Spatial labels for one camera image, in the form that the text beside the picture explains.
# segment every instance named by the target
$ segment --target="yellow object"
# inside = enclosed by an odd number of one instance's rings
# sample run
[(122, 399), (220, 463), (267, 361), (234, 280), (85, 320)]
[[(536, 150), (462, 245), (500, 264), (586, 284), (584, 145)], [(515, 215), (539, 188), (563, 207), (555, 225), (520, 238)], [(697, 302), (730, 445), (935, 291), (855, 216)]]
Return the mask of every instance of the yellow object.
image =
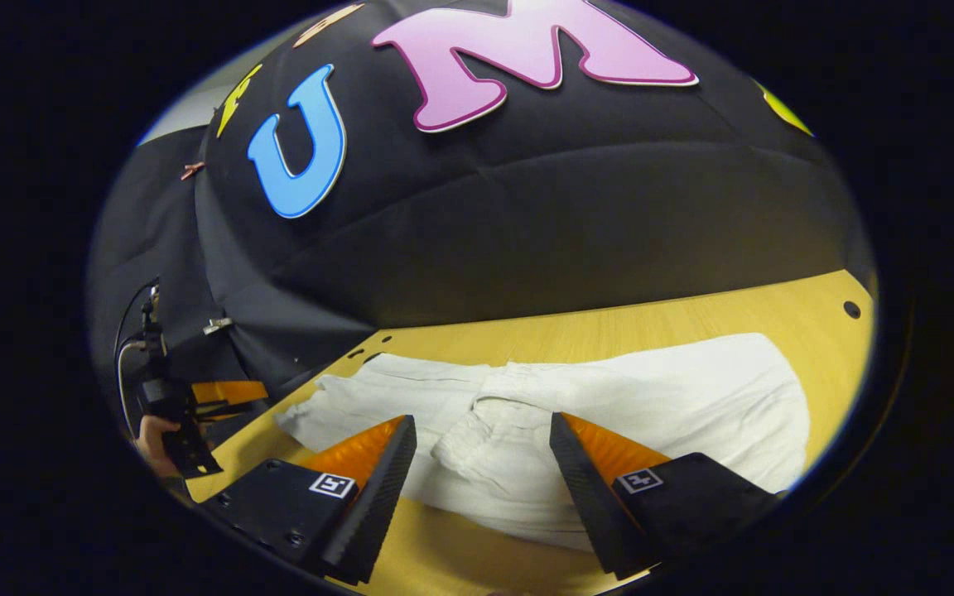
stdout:
[(787, 107), (787, 104), (780, 102), (779, 98), (776, 98), (771, 91), (765, 89), (763, 84), (757, 83), (757, 86), (760, 87), (761, 91), (764, 91), (764, 102), (768, 103), (768, 106), (771, 107), (773, 112), (778, 114), (780, 118), (787, 121), (788, 123), (791, 123), (792, 125), (802, 129), (802, 131), (805, 131), (808, 136), (815, 137), (815, 135), (813, 135), (813, 133), (807, 129), (805, 123), (803, 123), (802, 120), (796, 116), (796, 114), (791, 112), (790, 108)]
[(226, 401), (229, 405), (244, 404), (267, 397), (267, 388), (259, 381), (194, 382), (190, 389), (197, 403)]
[(382, 452), (385, 452), (385, 445), (389, 445), (389, 439), (397, 431), (402, 419), (404, 416), (395, 416), (392, 420), (372, 426), (363, 433), (344, 439), (332, 448), (323, 449), (300, 461), (299, 465), (316, 472), (354, 478), (359, 490), (363, 490), (370, 475), (374, 473)]
[(234, 116), (234, 110), (238, 109), (238, 99), (242, 98), (242, 95), (245, 94), (245, 90), (249, 88), (249, 80), (252, 79), (253, 75), (262, 67), (263, 64), (255, 65), (255, 68), (250, 70), (249, 74), (245, 75), (245, 79), (242, 79), (242, 82), (238, 83), (238, 87), (234, 87), (234, 91), (231, 91), (223, 101), (223, 117), (219, 119), (219, 130), (216, 131), (215, 138), (219, 139), (219, 135), (223, 135), (224, 126), (230, 122), (230, 117)]
[[(858, 320), (844, 302), (860, 307)], [(362, 358), (341, 356), (323, 372), (351, 377), (378, 351), (462, 363), (503, 366), (579, 363), (734, 333), (764, 333), (790, 362), (805, 389), (811, 427), (806, 467), (830, 444), (863, 382), (874, 331), (874, 305), (848, 272), (829, 272), (771, 286), (677, 300), (584, 310), (515, 320), (382, 329), (359, 346)], [(275, 423), (276, 414), (315, 392), (315, 380), (213, 450), (223, 473), (186, 480), (197, 502), (212, 497), (267, 458), (302, 461), (304, 449)], [(401, 498), (370, 584), (363, 594), (485, 596), (513, 589), (587, 596), (626, 584), (603, 574), (590, 552), (545, 546), (481, 527), (465, 517)]]
[(319, 31), (322, 31), (328, 26), (332, 26), (332, 24), (335, 22), (339, 22), (342, 18), (351, 15), (352, 12), (358, 11), (361, 7), (363, 7), (363, 4), (352, 4), (351, 7), (341, 8), (341, 10), (334, 12), (334, 14), (329, 15), (325, 19), (321, 19), (320, 22), (313, 24), (313, 26), (307, 27), (304, 33), (300, 34), (300, 37), (296, 39), (294, 45), (292, 46), (294, 46), (294, 48), (299, 48), (304, 41), (308, 41), (308, 39), (315, 37)]
[(607, 487), (613, 487), (613, 481), (618, 476), (665, 464), (672, 459), (583, 418), (576, 418), (566, 412), (561, 413), (561, 418), (569, 423), (569, 429), (580, 439), (580, 445), (583, 445), (588, 459), (595, 465), (595, 470), (599, 471)]

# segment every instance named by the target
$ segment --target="wooden table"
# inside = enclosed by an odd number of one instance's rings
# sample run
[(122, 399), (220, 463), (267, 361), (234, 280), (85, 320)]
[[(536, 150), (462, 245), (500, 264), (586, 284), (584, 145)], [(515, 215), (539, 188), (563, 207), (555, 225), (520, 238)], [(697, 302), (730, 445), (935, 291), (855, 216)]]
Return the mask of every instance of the wooden table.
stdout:
[[(860, 307), (860, 318), (844, 302)], [(721, 335), (759, 332), (772, 340), (796, 371), (809, 402), (807, 467), (836, 436), (863, 381), (875, 328), (872, 300), (848, 272), (726, 291), (722, 294), (617, 306), (579, 313), (382, 329), (323, 371), (349, 377), (372, 354), (487, 363), (579, 363)], [(310, 455), (272, 415), (315, 391), (315, 380), (296, 389), (213, 452), (223, 473), (189, 480), (204, 501), (269, 457), (300, 463)], [(363, 594), (481, 595), (594, 594), (625, 584), (603, 574), (594, 555), (543, 546), (478, 526), (454, 513), (402, 498), (370, 584)]]

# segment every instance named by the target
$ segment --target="black fabric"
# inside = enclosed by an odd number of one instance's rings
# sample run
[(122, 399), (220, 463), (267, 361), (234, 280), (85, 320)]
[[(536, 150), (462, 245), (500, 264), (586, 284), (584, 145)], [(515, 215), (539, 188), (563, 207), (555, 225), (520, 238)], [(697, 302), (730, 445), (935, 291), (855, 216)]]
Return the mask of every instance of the black fabric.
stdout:
[[(776, 116), (745, 73), (620, 5), (595, 1), (697, 72), (696, 87), (597, 82), (560, 35), (559, 89), (463, 57), (477, 78), (506, 84), (506, 103), (454, 131), (418, 131), (412, 72), (370, 41), (439, 4), (370, 3), (299, 50), (287, 42), (262, 60), (220, 138), (213, 120), (198, 199), (217, 299), (269, 283), (386, 328), (626, 305), (843, 267), (871, 287), (858, 214), (817, 140)], [(450, 7), (506, 11), (487, 0)], [(325, 64), (348, 136), (344, 169), (313, 211), (284, 219), (247, 147), (277, 113), (287, 163), (306, 165), (310, 133), (287, 98)]]

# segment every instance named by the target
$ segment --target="orange soft gripper pad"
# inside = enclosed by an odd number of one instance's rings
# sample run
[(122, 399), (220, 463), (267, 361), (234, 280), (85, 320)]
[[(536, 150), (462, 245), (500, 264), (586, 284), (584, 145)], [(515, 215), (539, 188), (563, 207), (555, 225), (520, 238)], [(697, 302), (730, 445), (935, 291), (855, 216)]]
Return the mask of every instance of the orange soft gripper pad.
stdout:
[(229, 405), (244, 404), (267, 397), (267, 388), (259, 381), (194, 382), (190, 389), (200, 404), (222, 400)]
[(583, 418), (565, 412), (561, 416), (569, 423), (569, 429), (572, 429), (576, 438), (580, 439), (580, 445), (584, 446), (587, 457), (595, 465), (595, 470), (599, 471), (606, 486), (612, 487), (614, 479), (620, 475), (665, 464), (672, 459)]
[(363, 433), (349, 437), (332, 448), (323, 449), (311, 456), (301, 465), (308, 470), (326, 472), (355, 478), (359, 490), (366, 486), (370, 475), (374, 473), (375, 465), (382, 458), (385, 445), (397, 431), (397, 426), (404, 416), (395, 416), (392, 420), (382, 422), (378, 426), (371, 426)]

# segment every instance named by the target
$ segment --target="pink letter m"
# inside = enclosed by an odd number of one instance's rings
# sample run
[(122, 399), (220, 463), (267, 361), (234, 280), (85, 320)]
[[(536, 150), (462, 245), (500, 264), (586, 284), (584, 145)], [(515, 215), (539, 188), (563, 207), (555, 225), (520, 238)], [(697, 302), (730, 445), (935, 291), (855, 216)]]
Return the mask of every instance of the pink letter m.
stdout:
[(508, 0), (507, 16), (431, 8), (393, 24), (371, 44), (394, 45), (423, 103), (414, 125), (442, 132), (492, 112), (507, 98), (498, 80), (477, 79), (459, 52), (541, 89), (561, 84), (559, 30), (584, 51), (580, 71), (616, 84), (696, 84), (697, 76), (586, 0)]

